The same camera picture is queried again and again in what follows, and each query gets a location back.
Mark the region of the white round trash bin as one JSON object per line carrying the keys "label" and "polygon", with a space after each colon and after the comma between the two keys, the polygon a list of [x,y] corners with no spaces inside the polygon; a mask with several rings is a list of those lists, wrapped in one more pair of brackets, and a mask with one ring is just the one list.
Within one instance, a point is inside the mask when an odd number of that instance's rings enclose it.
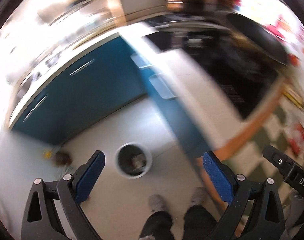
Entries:
{"label": "white round trash bin", "polygon": [[114,164],[117,173],[127,179],[141,178],[152,167],[151,152],[138,142],[128,142],[115,153]]}

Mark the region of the blue kitchen base cabinets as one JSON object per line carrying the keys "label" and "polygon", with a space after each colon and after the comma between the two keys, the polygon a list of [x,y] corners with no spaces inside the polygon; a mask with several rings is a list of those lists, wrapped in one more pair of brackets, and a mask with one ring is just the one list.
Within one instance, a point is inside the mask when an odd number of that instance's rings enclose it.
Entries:
{"label": "blue kitchen base cabinets", "polygon": [[49,82],[13,123],[13,130],[61,145],[108,115],[147,95],[157,105],[183,151],[211,150],[165,78],[117,37],[85,54]]}

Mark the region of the green white checkered tablecloth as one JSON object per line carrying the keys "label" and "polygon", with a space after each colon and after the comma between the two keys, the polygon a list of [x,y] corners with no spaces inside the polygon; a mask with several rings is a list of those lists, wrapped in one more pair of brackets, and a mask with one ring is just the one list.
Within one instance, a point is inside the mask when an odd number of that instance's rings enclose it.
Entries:
{"label": "green white checkered tablecloth", "polygon": [[212,96],[208,105],[202,105],[200,125],[209,135],[212,151],[220,161],[250,179],[273,178],[281,203],[288,209],[294,190],[262,156],[264,146],[271,145],[304,167],[304,142],[303,152],[298,155],[290,145],[294,138],[299,137],[298,132],[292,130],[292,124],[303,124],[303,121],[297,116],[298,109],[284,95],[287,85],[284,77],[278,77],[245,120],[222,96]]}

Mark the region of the cooking oil bottle yellow cap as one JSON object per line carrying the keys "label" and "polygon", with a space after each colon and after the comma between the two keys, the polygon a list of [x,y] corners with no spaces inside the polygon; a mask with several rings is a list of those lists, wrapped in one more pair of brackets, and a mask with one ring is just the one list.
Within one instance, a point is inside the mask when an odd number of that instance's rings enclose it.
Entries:
{"label": "cooking oil bottle yellow cap", "polygon": [[44,151],[43,157],[47,160],[51,160],[57,167],[69,166],[72,164],[71,155],[65,150],[59,150],[57,152]]}

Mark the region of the right grey slipper shoe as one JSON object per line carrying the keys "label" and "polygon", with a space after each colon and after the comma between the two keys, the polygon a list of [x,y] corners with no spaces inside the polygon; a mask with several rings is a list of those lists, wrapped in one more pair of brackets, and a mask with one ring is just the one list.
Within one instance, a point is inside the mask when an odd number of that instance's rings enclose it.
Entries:
{"label": "right grey slipper shoe", "polygon": [[209,194],[207,193],[206,189],[203,187],[197,187],[191,197],[190,205],[196,206],[196,205],[202,205],[204,206],[205,203],[209,199]]}

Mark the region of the grey slipper shoe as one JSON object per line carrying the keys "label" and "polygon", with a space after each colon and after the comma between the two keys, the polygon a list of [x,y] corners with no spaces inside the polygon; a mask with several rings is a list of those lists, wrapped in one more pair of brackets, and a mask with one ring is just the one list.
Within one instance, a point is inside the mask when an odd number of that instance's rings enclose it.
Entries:
{"label": "grey slipper shoe", "polygon": [[148,199],[148,205],[151,213],[168,212],[168,206],[165,199],[159,194],[153,194]]}
{"label": "grey slipper shoe", "polygon": [[196,206],[196,205],[202,205],[204,206],[205,203],[209,199],[209,194],[207,193],[206,189],[203,187],[197,187],[191,197],[190,205]]}

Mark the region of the left grey slipper shoe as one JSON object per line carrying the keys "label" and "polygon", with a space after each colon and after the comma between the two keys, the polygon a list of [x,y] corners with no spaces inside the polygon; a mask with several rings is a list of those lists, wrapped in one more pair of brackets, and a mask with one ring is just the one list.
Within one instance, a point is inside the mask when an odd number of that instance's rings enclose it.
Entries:
{"label": "left grey slipper shoe", "polygon": [[148,205],[151,213],[168,212],[168,206],[165,199],[159,194],[153,194],[148,199]]}

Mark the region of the black wok pan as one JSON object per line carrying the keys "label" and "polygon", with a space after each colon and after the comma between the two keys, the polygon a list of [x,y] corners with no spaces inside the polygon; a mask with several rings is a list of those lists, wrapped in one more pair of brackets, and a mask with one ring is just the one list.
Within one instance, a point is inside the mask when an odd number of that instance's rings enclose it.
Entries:
{"label": "black wok pan", "polygon": [[223,12],[222,19],[240,48],[273,68],[289,66],[286,49],[262,25],[234,12]]}

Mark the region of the black gas stove top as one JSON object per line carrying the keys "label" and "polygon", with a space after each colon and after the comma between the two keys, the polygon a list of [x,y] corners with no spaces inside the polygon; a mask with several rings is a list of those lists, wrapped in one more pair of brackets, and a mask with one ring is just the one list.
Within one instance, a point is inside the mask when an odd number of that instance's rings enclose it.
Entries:
{"label": "black gas stove top", "polygon": [[253,113],[278,77],[276,70],[232,43],[227,28],[213,21],[156,16],[144,23],[155,28],[147,38],[162,52],[182,49],[222,89],[242,119]]}

